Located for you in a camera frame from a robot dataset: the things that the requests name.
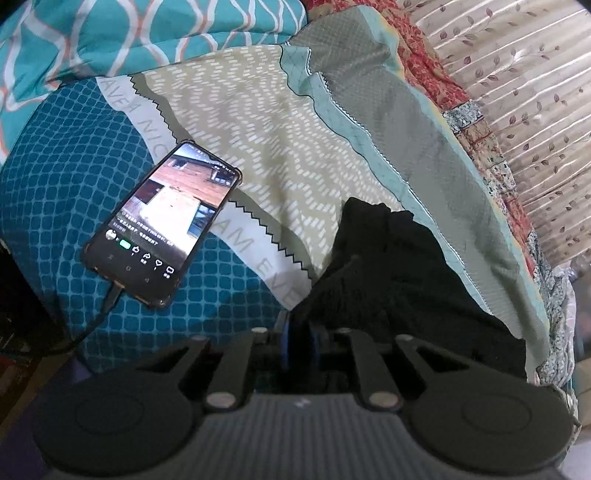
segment blue part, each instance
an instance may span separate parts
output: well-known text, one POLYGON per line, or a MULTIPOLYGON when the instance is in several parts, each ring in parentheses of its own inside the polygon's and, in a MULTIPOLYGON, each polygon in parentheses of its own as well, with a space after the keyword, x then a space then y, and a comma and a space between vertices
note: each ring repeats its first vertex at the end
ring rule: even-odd
POLYGON ((290 320, 285 320, 283 331, 281 332, 281 368, 284 371, 290 367, 289 345, 290 345, 290 320))

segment bedding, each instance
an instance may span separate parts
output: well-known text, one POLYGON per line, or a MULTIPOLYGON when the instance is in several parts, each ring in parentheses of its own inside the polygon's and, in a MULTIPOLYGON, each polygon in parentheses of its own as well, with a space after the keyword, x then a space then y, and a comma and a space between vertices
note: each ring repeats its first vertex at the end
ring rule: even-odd
POLYGON ((82 347, 93 369, 194 332, 223 342, 271 326, 310 290, 341 203, 356 196, 408 209, 431 229, 480 306, 525 338, 535 376, 548 357, 542 298, 472 160, 404 80, 398 40, 376 11, 356 7, 282 46, 81 80, 40 105, 0 172, 0 228, 74 335, 107 288, 82 267, 80 248, 154 162, 194 138, 244 173, 171 307, 154 313, 122 298, 82 347))
MULTIPOLYGON (((405 79, 427 95, 442 112, 449 127, 474 162, 493 201, 504 214, 511 233, 521 247, 531 278, 538 286, 550 319, 550 354, 540 366, 539 381, 563 387, 573 373, 572 336, 563 311, 569 281, 564 272, 553 272, 543 254, 538 236, 521 204, 513 173, 479 105, 446 72, 425 34, 413 23, 432 28, 432 15, 443 18, 445 7, 427 2, 405 1, 400 7, 392 0, 307 0, 308 18, 314 21, 332 12, 364 4, 379 11, 399 33, 398 55, 405 79)), ((445 44, 447 33, 439 39, 445 44)))
POLYGON ((282 43, 305 23, 298 0, 28 0, 0 25, 0 166, 63 82, 282 43))

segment phone screen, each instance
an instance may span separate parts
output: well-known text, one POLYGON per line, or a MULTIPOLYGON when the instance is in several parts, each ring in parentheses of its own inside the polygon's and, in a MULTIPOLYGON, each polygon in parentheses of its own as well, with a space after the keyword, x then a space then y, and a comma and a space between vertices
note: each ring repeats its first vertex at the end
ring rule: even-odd
POLYGON ((140 300, 165 304, 239 180, 239 170, 192 142, 182 143, 89 242, 85 263, 140 300))

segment beige curtain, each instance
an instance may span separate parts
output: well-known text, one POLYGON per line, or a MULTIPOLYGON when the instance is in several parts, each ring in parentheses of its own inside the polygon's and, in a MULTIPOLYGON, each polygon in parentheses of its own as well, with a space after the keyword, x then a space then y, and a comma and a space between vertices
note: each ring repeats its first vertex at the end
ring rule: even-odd
POLYGON ((574 0, 398 0, 482 107, 553 265, 591 249, 591 16, 574 0))

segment video on phone screen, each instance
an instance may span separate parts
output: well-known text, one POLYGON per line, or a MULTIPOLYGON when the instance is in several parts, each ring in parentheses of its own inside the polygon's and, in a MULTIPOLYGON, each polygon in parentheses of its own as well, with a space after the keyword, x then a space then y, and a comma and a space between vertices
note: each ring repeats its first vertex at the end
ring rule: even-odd
MULTIPOLYGON (((109 226, 124 242, 129 240, 131 244, 121 244, 124 248, 151 252, 179 269, 236 180, 233 170, 183 144, 144 181, 109 226)), ((108 230, 107 238, 113 234, 108 230)))

